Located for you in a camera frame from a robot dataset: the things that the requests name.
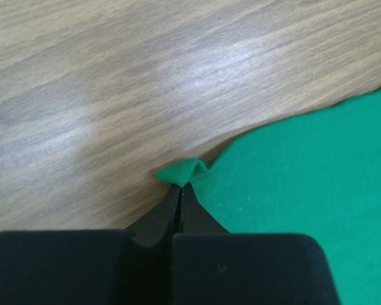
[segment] tabletop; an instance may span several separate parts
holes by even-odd
[[[381,0],[0,0],[0,230],[124,228],[155,172],[381,86]]]

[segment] wooden surface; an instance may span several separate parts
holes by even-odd
[[[379,86],[381,0],[0,0],[0,229],[125,227],[157,168]]]

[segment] wood grain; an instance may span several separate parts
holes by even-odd
[[[156,168],[379,86],[381,0],[0,0],[0,230],[125,227]]]

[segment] wooden table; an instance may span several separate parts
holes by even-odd
[[[125,227],[158,168],[379,86],[381,0],[0,0],[0,230]]]

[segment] green cloth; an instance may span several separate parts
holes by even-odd
[[[263,126],[211,166],[187,159],[157,177],[191,182],[232,233],[312,236],[343,304],[381,304],[381,89]]]

